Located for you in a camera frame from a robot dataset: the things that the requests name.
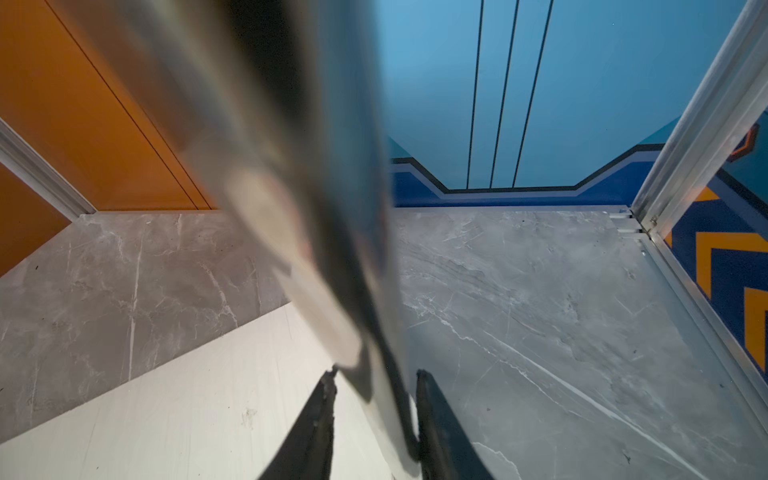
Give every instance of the orange panel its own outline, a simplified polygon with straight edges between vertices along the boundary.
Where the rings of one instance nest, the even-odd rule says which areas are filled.
[[[106,59],[94,48],[87,36],[78,27],[77,22],[69,18],[66,11],[60,8],[60,5],[50,2],[48,5],[64,24],[64,27],[88,57],[88,60],[96,68],[110,90],[112,90],[114,96],[120,101],[125,111],[131,116],[131,119],[147,138],[147,141],[150,142],[152,148],[168,167],[168,170],[174,175],[181,188],[184,189],[190,200],[194,202],[195,207],[201,210],[209,210],[210,205],[206,201],[207,197],[201,193],[200,188],[192,181],[187,168],[180,162],[174,151],[171,150],[165,138],[155,126],[155,123],[147,115],[147,112],[138,104],[117,74],[109,66]]]
[[[0,275],[69,225],[64,215],[0,164]]]
[[[44,0],[0,2],[0,117],[99,210],[194,209]]]

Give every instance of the black vertical line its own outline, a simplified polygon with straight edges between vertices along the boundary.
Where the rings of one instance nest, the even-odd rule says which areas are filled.
[[[518,151],[518,164],[515,166],[515,177],[512,179],[512,188],[518,181],[518,170],[520,169],[520,157],[523,155],[523,145],[525,144],[525,133],[528,131],[528,119],[531,117],[531,106],[533,105],[533,95],[536,93],[536,82],[538,81],[538,69],[541,67],[541,56],[544,54],[544,43],[547,41],[547,31],[549,30],[549,18],[552,16],[552,4],[554,0],[549,0],[549,12],[547,12],[547,23],[544,25],[544,37],[541,39],[541,49],[538,51],[538,62],[536,64],[536,74],[533,77],[533,88],[531,89],[531,100],[528,101],[528,113],[525,115],[525,126],[523,127],[523,138],[520,140],[520,150]]]
[[[520,0],[515,2],[515,19],[512,20],[512,35],[509,37],[509,53],[507,53],[507,72],[504,75],[504,90],[502,90],[502,108],[498,112],[498,128],[496,129],[496,146],[493,148],[493,164],[491,166],[491,181],[488,188],[493,188],[493,174],[496,172],[496,154],[498,153],[498,137],[502,133],[502,118],[504,117],[504,100],[507,98],[507,80],[509,80],[509,67],[512,61],[512,45],[515,42],[515,29],[518,26],[518,8]]]
[[[472,95],[472,123],[469,126],[469,154],[467,155],[467,189],[469,189],[469,167],[472,165],[472,137],[475,135],[475,103],[478,100],[478,72],[480,71],[480,40],[482,38],[482,11],[485,0],[480,0],[480,25],[478,27],[478,57],[475,61],[475,93]]]

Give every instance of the metal corner post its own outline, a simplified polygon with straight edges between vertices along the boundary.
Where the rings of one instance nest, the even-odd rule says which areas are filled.
[[[748,0],[632,203],[661,237],[768,105],[768,0]]]

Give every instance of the marble floor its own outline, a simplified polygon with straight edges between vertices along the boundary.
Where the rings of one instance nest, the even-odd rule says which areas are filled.
[[[496,478],[765,478],[766,439],[607,214],[396,222],[411,367],[435,375]],[[217,213],[61,232],[0,279],[0,442],[284,304],[251,252]]]

